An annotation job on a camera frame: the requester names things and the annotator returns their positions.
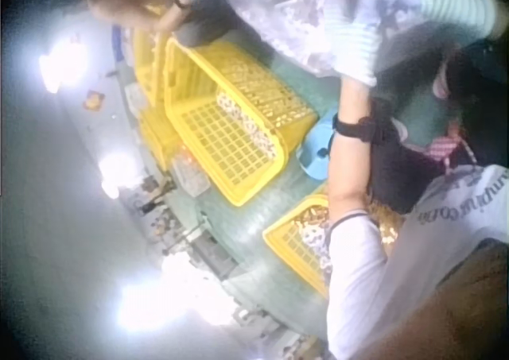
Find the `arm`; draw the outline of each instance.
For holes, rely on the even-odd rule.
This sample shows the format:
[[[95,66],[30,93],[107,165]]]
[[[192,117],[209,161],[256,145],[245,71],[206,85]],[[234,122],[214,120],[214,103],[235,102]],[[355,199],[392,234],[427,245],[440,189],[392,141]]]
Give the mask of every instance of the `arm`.
[[[347,76],[342,77],[340,109],[342,122],[356,124],[371,114],[369,87]],[[359,139],[336,134],[328,167],[328,208],[332,222],[349,211],[365,209],[370,177],[371,145]]]
[[[182,4],[190,4],[190,0],[180,0]],[[144,6],[131,4],[121,0],[89,1],[91,12],[98,18],[108,20],[127,28],[142,29],[148,32],[173,32],[177,30],[187,17],[189,10],[172,5],[161,17]]]
[[[88,7],[97,18],[114,22],[127,28],[142,29],[148,32],[157,30],[160,17],[145,8],[119,0],[94,0]]]

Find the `white long-sleeve shirt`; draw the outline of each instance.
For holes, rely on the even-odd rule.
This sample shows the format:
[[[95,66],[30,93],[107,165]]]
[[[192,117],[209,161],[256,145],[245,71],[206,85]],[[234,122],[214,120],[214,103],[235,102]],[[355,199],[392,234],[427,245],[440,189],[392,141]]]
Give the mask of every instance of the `white long-sleeve shirt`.
[[[389,258],[367,214],[356,211],[334,227],[327,324],[337,360],[351,358],[402,322],[481,241],[509,242],[509,170],[472,169],[458,167],[428,187]]]

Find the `plastic basket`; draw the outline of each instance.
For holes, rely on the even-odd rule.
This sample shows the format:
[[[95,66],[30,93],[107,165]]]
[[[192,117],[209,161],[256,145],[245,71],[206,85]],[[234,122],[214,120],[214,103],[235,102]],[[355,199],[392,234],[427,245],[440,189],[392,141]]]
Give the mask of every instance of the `plastic basket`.
[[[302,212],[316,206],[327,207],[327,196],[316,194],[306,197],[295,209],[266,229],[263,239],[295,273],[328,298],[319,259],[302,241],[297,226],[292,223]]]
[[[135,30],[134,74],[152,107],[164,105],[163,69],[168,36]]]
[[[276,147],[269,159],[217,106],[227,94]],[[165,109],[182,140],[218,189],[241,206],[286,165],[317,120],[289,88],[253,58],[226,41],[197,49],[169,40]]]
[[[181,146],[181,140],[171,122],[165,116],[164,108],[146,108],[139,116],[140,132],[159,168],[166,172],[173,155]]]

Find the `white objects in basket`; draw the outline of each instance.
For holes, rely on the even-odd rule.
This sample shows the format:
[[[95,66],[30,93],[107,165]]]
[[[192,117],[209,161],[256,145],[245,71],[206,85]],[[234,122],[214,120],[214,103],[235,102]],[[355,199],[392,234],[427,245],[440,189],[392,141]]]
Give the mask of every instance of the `white objects in basket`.
[[[240,106],[235,103],[228,95],[220,92],[217,95],[217,104],[221,109],[236,120],[244,131],[249,135],[249,138],[258,149],[260,149],[269,159],[276,158],[276,147],[270,140],[266,133],[261,131],[256,122],[246,115]]]

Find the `black wristband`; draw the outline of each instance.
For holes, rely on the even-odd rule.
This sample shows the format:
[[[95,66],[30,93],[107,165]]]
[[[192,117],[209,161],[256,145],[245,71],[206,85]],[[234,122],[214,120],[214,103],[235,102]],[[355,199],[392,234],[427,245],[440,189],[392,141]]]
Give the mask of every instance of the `black wristband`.
[[[191,5],[184,5],[181,0],[175,0],[173,2],[178,8],[182,9],[182,10],[186,10],[186,9],[189,9],[191,7]]]
[[[346,137],[354,137],[365,143],[379,144],[383,140],[382,130],[371,117],[360,119],[358,124],[347,124],[340,121],[336,114],[332,121],[332,126],[338,134]]]

